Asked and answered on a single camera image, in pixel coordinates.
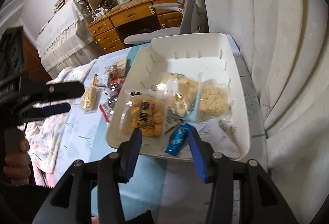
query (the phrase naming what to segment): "candy wrapper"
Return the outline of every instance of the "candy wrapper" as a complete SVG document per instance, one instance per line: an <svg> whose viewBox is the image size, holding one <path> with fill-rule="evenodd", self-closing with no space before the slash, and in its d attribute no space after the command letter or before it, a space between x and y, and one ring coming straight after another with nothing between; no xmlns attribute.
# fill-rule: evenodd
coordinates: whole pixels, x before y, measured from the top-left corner
<svg viewBox="0 0 329 224"><path fill-rule="evenodd" d="M164 152L172 156L178 155L185 143L189 130L193 128L193 126L187 123L179 125L170 135L169 143Z"/></svg>
<svg viewBox="0 0 329 224"><path fill-rule="evenodd" d="M95 109L97 101L97 89L95 87L88 87L81 97L80 108L85 111L92 111Z"/></svg>
<svg viewBox="0 0 329 224"><path fill-rule="evenodd" d="M129 92L121 117L121 132L131 134L135 128L144 137L155 138L163 134L167 107L156 91Z"/></svg>
<svg viewBox="0 0 329 224"><path fill-rule="evenodd" d="M231 115L228 106L229 88L224 84L202 83L199 103L199 119L206 121L223 115Z"/></svg>
<svg viewBox="0 0 329 224"><path fill-rule="evenodd" d="M196 127L201 140L210 143L215 152L220 152L229 158L237 159L240 151L235 143L234 128L230 121L213 118L198 124ZM180 158L192 158L188 145L184 146Z"/></svg>
<svg viewBox="0 0 329 224"><path fill-rule="evenodd" d="M188 121L195 121L199 99L198 91L201 84L202 73L199 73L196 80L190 79L184 74L165 73L162 79L155 85L155 89L163 92L169 103L168 116L182 118Z"/></svg>

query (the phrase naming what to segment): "person's hand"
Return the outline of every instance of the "person's hand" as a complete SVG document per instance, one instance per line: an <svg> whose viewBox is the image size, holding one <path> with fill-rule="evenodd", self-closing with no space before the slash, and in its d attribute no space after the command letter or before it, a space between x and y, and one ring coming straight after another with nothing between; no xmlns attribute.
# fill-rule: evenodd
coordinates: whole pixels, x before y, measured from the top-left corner
<svg viewBox="0 0 329 224"><path fill-rule="evenodd" d="M7 155L5 160L8 166L3 168L5 175L12 179L12 184L28 184L31 174L29 164L31 159L27 151L30 149L30 144L27 139L22 139L19 142L19 153Z"/></svg>

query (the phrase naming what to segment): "blue gripper pad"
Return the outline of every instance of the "blue gripper pad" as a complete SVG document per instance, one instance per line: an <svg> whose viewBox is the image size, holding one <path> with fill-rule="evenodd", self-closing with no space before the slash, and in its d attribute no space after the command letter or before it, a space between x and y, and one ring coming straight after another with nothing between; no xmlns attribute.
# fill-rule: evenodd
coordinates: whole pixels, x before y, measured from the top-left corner
<svg viewBox="0 0 329 224"><path fill-rule="evenodd" d="M203 146L203 142L199 137L196 129L192 129L188 134L189 146L193 156L195 170L198 177L205 183L208 183L208 175L206 172L206 161L204 160L200 147Z"/></svg>
<svg viewBox="0 0 329 224"><path fill-rule="evenodd" d="M124 178L126 181L129 181L129 179L133 176L137 158L139 155L139 151L142 145L142 133L140 129L135 129L133 134L131 135L131 138L129 140L129 144L131 146L131 152L127 160L126 164L126 173L124 175Z"/></svg>

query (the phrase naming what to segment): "floral bedsheet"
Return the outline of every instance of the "floral bedsheet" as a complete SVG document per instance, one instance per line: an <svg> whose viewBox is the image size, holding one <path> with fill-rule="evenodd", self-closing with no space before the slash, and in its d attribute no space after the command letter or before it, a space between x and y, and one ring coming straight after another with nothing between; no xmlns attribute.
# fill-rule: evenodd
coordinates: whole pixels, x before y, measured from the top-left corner
<svg viewBox="0 0 329 224"><path fill-rule="evenodd" d="M67 67L60 72L57 78L49 81L48 84L67 81L80 81L83 83L95 62L96 60L93 60L89 64L77 68ZM74 101L73 99L66 102L73 106ZM59 114L48 117L44 121L30 122L27 125L25 134L30 143L29 154L32 163L35 167L47 174L54 172L59 146L68 116L69 113Z"/></svg>

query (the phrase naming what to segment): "blue wrapped snack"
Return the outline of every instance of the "blue wrapped snack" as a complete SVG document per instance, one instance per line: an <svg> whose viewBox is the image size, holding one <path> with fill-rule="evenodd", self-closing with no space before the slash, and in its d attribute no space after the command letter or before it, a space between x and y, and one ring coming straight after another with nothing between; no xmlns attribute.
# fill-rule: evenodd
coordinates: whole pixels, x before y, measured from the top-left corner
<svg viewBox="0 0 329 224"><path fill-rule="evenodd" d="M167 149L165 150L165 153L170 154L172 156L178 155L188 136L189 130L193 128L193 126L186 123L179 125L170 135L169 143Z"/></svg>

